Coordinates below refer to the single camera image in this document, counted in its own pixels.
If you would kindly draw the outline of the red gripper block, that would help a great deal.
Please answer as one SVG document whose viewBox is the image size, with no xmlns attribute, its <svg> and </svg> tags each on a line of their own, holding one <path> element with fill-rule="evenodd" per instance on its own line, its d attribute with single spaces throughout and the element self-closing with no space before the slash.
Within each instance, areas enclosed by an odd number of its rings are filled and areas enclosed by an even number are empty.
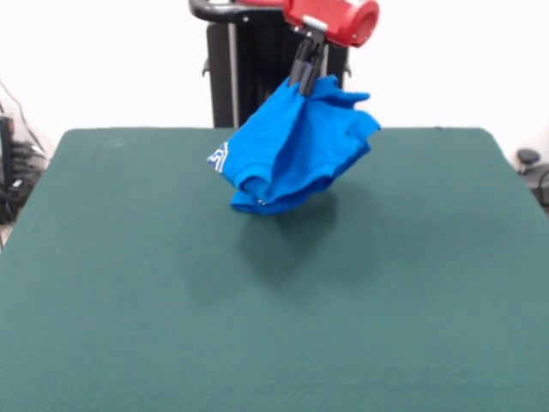
<svg viewBox="0 0 549 412">
<path fill-rule="evenodd" d="M 343 47 L 361 47 L 377 26 L 380 7 L 377 1 L 287 0 L 282 2 L 284 19 L 296 31 L 311 37 L 319 35 Z M 323 65 L 322 42 L 303 39 L 297 48 L 288 85 L 300 82 L 299 92 L 309 97 Z"/>
</svg>

